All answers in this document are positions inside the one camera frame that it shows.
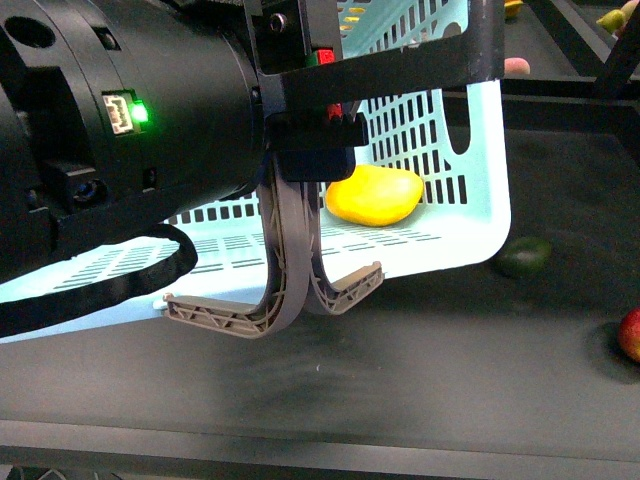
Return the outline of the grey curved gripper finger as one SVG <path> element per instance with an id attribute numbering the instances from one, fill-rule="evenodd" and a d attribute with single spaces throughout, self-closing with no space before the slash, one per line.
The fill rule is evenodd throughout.
<path id="1" fill-rule="evenodd" d="M 310 274 L 304 310 L 316 315 L 341 315 L 356 306 L 384 281 L 382 265 L 370 265 L 331 282 L 326 275 L 321 251 L 319 187 L 304 183 L 305 220 L 310 242 Z"/>
<path id="2" fill-rule="evenodd" d="M 260 302 L 254 305 L 167 294 L 166 318 L 255 340 L 282 330 L 302 312 L 311 271 L 309 227 L 301 187 L 284 180 L 276 154 L 270 156 L 257 196 L 267 265 Z"/>

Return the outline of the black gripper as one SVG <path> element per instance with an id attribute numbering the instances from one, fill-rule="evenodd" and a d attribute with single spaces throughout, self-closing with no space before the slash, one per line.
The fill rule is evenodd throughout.
<path id="1" fill-rule="evenodd" d="M 460 5 L 467 25 L 457 35 L 345 58 L 335 2 L 245 2 L 266 150 L 280 176 L 335 181 L 352 174 L 353 150 L 367 144 L 367 126 L 360 115 L 329 114 L 334 106 L 500 78 L 501 4 Z"/>

